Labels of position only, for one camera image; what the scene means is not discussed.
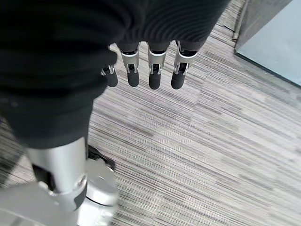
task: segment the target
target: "silver metal joint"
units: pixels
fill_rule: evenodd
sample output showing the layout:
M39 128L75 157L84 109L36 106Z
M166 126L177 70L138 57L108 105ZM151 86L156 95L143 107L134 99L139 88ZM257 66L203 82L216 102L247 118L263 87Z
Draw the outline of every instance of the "silver metal joint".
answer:
M179 42L179 44L178 44L178 50L177 50L177 53L176 53L176 56L175 56L175 60L174 60L174 73L178 74L181 63L186 63L185 70L183 72L183 75L186 75L189 67L192 65L193 60L194 60L194 58L196 57L196 55L198 53L195 53L192 56L184 56L184 55L182 55L180 53L180 46L181 46L181 43Z
M138 45L137 47L137 50L134 54L124 54L122 53L121 51L121 57L122 57L122 60L123 60L123 64L127 70L127 73L130 73L130 68L129 68L129 65L133 65L134 67L134 72L137 73L138 72L138 67L139 67L139 46L140 44Z
M161 71L164 66L164 61L166 57L166 51L164 53L156 54L153 53L148 46L148 55L149 55L149 68L150 73L154 74L154 65L159 65L158 74L161 74Z
M106 70L109 70L110 74L114 74L114 71L115 71L114 65L109 65L109 66L106 68ZM103 75L103 76L106 75L106 72L104 71L103 68L102 68L100 74Z

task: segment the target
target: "metal base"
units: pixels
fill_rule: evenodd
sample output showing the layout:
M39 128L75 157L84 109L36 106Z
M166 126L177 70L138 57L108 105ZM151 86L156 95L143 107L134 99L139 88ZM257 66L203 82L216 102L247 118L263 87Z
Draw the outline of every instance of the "metal base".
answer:
M36 182L0 192L0 226L108 226L117 210L113 160L89 147L87 195L81 207L66 211Z

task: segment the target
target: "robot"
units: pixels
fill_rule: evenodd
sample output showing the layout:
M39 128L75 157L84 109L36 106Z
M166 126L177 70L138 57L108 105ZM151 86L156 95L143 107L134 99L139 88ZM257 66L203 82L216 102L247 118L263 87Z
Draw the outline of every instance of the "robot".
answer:
M1 3L0 111L36 182L0 191L0 225L108 226L118 208L115 162L88 145L87 130L93 100L118 84L109 46L136 87L147 42L149 86L158 89L176 40L171 86L180 89L228 0L24 3Z

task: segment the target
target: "silver metal housing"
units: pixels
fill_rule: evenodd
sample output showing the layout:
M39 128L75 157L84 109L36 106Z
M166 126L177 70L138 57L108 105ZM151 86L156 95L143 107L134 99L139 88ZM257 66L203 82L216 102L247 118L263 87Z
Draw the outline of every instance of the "silver metal housing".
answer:
M175 74L178 74L179 73L179 68L180 68L180 64L181 63L186 63L186 69L183 73L183 75L186 75L189 67L191 66L191 64L193 63L193 60L194 58L196 57L196 54L194 54L193 56L184 56L180 53L180 46L181 46L181 43L179 42L178 44L178 50L177 50L177 53L175 55L175 60L174 60L174 73Z
M158 74L161 74L161 71L164 66L164 61L166 57L166 51L161 54L155 54L151 51L150 47L148 46L148 55L149 55L149 68L150 68L150 73L154 74L153 68L154 65L159 65L159 71Z

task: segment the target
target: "striped carpet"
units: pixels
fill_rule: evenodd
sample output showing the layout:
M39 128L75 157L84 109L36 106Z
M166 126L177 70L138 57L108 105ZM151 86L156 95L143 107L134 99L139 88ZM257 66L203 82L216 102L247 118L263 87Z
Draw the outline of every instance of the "striped carpet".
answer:
M229 4L180 90L170 85L175 43L158 90L148 87L145 43L138 87L119 57L89 141L117 163L112 225L301 226L301 89L234 56L241 6ZM1 187L33 180L5 123L0 155Z

